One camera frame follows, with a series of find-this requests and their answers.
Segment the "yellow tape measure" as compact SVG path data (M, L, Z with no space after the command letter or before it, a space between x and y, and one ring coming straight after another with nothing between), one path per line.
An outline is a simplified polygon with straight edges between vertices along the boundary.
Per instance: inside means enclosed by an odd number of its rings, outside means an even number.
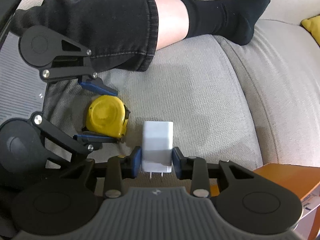
M93 133L121 139L126 134L130 111L116 96L102 95L88 107L85 128Z

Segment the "yellow cushion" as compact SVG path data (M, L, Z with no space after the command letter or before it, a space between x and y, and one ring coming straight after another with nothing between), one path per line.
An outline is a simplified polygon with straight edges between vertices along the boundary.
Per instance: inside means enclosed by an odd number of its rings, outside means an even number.
M301 25L311 34L320 46L320 16L304 19Z

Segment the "white power adapter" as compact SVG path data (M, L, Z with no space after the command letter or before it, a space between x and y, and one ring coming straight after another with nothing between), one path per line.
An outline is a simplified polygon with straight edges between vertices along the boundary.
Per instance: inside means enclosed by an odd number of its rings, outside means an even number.
M142 171L163 176L172 171L172 121L145 121L142 133Z

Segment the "person left leg black sock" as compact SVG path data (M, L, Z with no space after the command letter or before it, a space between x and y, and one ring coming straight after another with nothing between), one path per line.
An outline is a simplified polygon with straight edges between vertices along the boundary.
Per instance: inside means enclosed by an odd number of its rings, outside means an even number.
M157 50L186 38L219 35L248 44L270 1L43 0L16 11L11 31L41 25L89 48L96 72L144 72Z

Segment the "beige fabric sofa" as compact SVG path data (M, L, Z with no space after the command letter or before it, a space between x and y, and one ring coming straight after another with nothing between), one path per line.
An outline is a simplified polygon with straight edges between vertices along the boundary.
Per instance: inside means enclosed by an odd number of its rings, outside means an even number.
M161 49L146 72L101 73L131 114L124 141L91 157L131 153L152 120L172 121L174 145L209 163L319 166L319 45L300 25L318 14L319 0L271 0L246 46L204 35Z

